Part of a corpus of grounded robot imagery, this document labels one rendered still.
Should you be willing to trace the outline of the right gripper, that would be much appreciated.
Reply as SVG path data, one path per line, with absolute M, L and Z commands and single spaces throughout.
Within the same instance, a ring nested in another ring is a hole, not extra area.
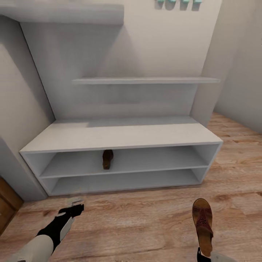
M 202 255 L 201 253 L 201 249 L 200 247 L 198 248 L 198 253 L 197 253 L 197 260 L 198 262 L 211 262 L 211 259 L 208 257 L 205 257 L 204 255 Z

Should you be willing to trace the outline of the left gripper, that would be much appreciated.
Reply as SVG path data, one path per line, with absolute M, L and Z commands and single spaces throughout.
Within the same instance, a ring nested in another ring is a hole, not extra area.
M 84 211 L 84 205 L 75 205 L 75 206 L 72 206 L 70 208 L 63 208 L 60 210 L 60 212 L 64 212 L 64 211 L 72 211 L 73 213 L 73 217 L 76 217 L 76 216 L 79 216 L 81 215 L 81 211 Z

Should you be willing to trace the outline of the sandal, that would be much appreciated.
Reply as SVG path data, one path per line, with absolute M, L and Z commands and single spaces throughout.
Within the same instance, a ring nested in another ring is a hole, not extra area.
M 207 200 L 199 198 L 194 202 L 192 206 L 192 217 L 196 227 L 201 254 L 209 258 L 211 257 L 211 240 L 214 234 L 211 229 L 212 211 Z
M 113 151 L 112 150 L 105 150 L 103 153 L 103 169 L 109 170 L 110 169 L 110 161 L 113 159 Z

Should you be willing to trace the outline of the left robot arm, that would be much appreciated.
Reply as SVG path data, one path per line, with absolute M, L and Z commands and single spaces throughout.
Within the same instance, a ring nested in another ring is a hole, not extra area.
M 55 219 L 28 244 L 3 262 L 48 262 L 55 248 L 72 227 L 72 218 L 81 215 L 84 205 L 73 205 L 83 201 L 83 196 L 68 198 L 66 208 L 60 210 Z

